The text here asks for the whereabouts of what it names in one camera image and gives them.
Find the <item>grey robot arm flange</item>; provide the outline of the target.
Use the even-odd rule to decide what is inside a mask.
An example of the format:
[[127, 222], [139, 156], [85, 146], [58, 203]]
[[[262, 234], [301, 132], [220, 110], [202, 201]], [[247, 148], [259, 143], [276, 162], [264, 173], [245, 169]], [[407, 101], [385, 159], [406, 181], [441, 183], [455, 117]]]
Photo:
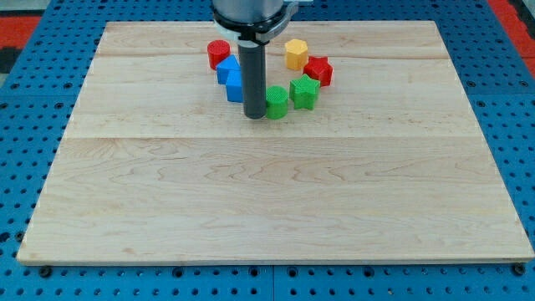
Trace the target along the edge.
[[289, 25], [300, 7], [313, 0], [212, 0], [217, 31], [246, 48], [266, 45]]

